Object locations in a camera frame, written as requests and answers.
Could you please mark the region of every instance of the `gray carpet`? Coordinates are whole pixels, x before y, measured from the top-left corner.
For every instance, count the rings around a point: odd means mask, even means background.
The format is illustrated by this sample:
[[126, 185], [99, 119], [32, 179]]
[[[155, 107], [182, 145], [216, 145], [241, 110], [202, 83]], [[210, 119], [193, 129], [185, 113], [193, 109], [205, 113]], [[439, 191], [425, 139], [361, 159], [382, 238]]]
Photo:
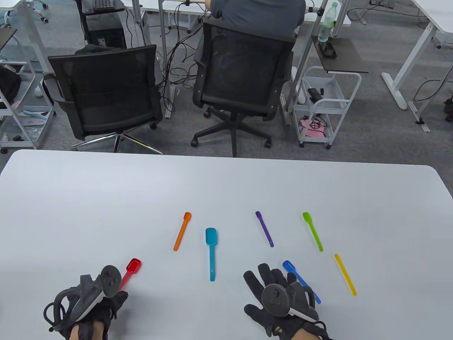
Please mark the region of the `gray carpet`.
[[[70, 54], [83, 47], [75, 3], [71, 0], [48, 0], [47, 2], [50, 5], [48, 11], [50, 23], [43, 24], [38, 18], [36, 21], [49, 53], [51, 55]], [[397, 5], [395, 10], [417, 15], [417, 10], [406, 6]], [[152, 24], [158, 25], [157, 14], [152, 14], [150, 18]], [[122, 19], [125, 20], [125, 13], [122, 13]], [[294, 126], [285, 128], [281, 116], [278, 115], [270, 122], [263, 122], [258, 118], [247, 119], [250, 125], [271, 134], [273, 145], [271, 149], [266, 149], [264, 140], [239, 132], [238, 155], [250, 158], [430, 165], [438, 171], [450, 192], [453, 192], [453, 124], [444, 120], [445, 115], [442, 112], [442, 101], [448, 97], [448, 86], [439, 92], [424, 116], [431, 129], [431, 133], [427, 134], [414, 123], [415, 118], [410, 111], [401, 111], [397, 107], [380, 76], [381, 72], [389, 72], [393, 77], [397, 74], [422, 34], [423, 30], [417, 27], [419, 18], [370, 11], [366, 14], [366, 19], [368, 25], [363, 26], [353, 22], [351, 27], [344, 28], [342, 31], [342, 36], [353, 39], [362, 58], [369, 63], [371, 72], [364, 75], [361, 88], [332, 149], [326, 150], [321, 144], [307, 144], [305, 148], [299, 148]], [[11, 22], [14, 27], [19, 28], [18, 35], [23, 44], [28, 45], [29, 42], [17, 13], [12, 14]], [[129, 27], [133, 34], [132, 44], [136, 46], [137, 39], [130, 16]], [[126, 40], [129, 41], [130, 35], [127, 30], [125, 31]], [[159, 28], [151, 28], [151, 34], [154, 42], [160, 47]], [[176, 42], [176, 30], [171, 30], [167, 38], [167, 45], [173, 47]], [[189, 43], [195, 46], [197, 41], [198, 37], [194, 37]], [[32, 59], [36, 59], [30, 48], [27, 51]], [[5, 47], [1, 54], [9, 59], [21, 59], [18, 48], [14, 44]], [[300, 57], [300, 48], [296, 49], [296, 56]], [[184, 49], [181, 48], [177, 53], [174, 66], [181, 66], [180, 61], [183, 57]], [[435, 43], [430, 44], [401, 89], [405, 98], [411, 99], [425, 80], [443, 78], [452, 62], [451, 49], [438, 50]], [[181, 67], [187, 69], [191, 64], [192, 59], [188, 59]], [[312, 54], [309, 65], [318, 64], [318, 58]], [[346, 88], [345, 92], [351, 90], [347, 82], [343, 85]], [[420, 91], [419, 96], [429, 96], [435, 85], [435, 83], [427, 84]], [[190, 146], [193, 134], [216, 124], [217, 119], [203, 117], [202, 110], [192, 104], [191, 89], [183, 88], [181, 85], [178, 89], [180, 92], [175, 97], [176, 113], [172, 118], [162, 121], [155, 131], [145, 127], [140, 128], [133, 133], [134, 136], [162, 150], [165, 154], [231, 157], [231, 140], [228, 132], [200, 138], [197, 149]], [[76, 142], [67, 117], [63, 113], [58, 114], [53, 121], [42, 148], [69, 150], [71, 144]], [[84, 148], [85, 151], [106, 152], [111, 152], [112, 149], [113, 141]], [[120, 146], [120, 152], [147, 153], [147, 150], [124, 141]], [[0, 155], [0, 170], [10, 154], [11, 152]]]

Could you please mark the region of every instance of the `keyboard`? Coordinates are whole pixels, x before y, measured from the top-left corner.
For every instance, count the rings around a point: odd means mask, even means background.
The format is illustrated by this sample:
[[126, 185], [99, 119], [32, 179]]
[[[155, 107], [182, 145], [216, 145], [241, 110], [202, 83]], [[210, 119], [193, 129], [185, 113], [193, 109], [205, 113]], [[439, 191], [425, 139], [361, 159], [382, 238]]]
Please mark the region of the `keyboard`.
[[110, 13], [115, 11], [115, 0], [93, 0], [94, 13]]

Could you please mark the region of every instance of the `water bottle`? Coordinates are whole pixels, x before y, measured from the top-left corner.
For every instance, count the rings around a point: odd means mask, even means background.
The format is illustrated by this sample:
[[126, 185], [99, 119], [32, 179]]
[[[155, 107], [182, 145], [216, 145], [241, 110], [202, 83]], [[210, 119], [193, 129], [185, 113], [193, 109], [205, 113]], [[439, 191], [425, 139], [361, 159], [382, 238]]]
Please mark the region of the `water bottle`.
[[330, 37], [330, 31], [332, 30], [333, 23], [337, 17], [337, 6], [338, 3], [332, 3], [332, 7], [327, 11], [326, 16], [324, 17], [323, 26], [321, 27], [321, 32], [319, 32], [318, 41], [325, 43]]

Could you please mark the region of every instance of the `black mesh chair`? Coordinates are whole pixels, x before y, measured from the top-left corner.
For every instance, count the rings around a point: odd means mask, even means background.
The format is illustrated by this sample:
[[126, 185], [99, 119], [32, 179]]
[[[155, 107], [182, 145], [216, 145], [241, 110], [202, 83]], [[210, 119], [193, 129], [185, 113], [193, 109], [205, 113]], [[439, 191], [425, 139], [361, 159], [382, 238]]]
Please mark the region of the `black mesh chair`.
[[241, 130], [265, 138], [265, 147], [270, 148], [271, 136], [242, 120], [246, 116], [274, 119], [282, 86], [291, 77], [295, 39], [260, 34], [212, 19], [204, 21], [203, 32], [203, 44], [194, 57], [198, 72], [193, 103], [208, 105], [204, 116], [213, 114], [223, 123], [197, 132], [190, 145], [197, 147], [198, 138], [230, 130], [236, 157], [236, 131]]
[[103, 137], [73, 145], [81, 146], [115, 139], [128, 139], [156, 153], [161, 151], [139, 141], [130, 131], [162, 120], [160, 94], [155, 84], [156, 45], [135, 49], [49, 57], [55, 74], [44, 79], [53, 100], [67, 113], [74, 136]]

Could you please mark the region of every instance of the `blue spoon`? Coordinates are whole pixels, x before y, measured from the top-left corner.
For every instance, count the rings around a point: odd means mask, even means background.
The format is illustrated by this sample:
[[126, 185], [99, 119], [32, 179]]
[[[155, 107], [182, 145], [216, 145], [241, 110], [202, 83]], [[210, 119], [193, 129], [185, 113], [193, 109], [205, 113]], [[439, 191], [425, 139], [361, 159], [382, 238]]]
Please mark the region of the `blue spoon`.
[[214, 261], [214, 246], [217, 244], [217, 230], [206, 229], [206, 244], [209, 246], [209, 277], [211, 281], [216, 279], [216, 264]]
[[[300, 277], [300, 275], [296, 272], [296, 267], [293, 266], [293, 264], [286, 260], [285, 262], [283, 262], [283, 268], [288, 272], [288, 273], [293, 273], [297, 279], [299, 280], [300, 284], [302, 286], [305, 286], [305, 287], [308, 287], [308, 284], [304, 281], [303, 278]], [[315, 301], [318, 303], [318, 305], [321, 304], [321, 299], [316, 295], [315, 292], [314, 293], [314, 299]]]

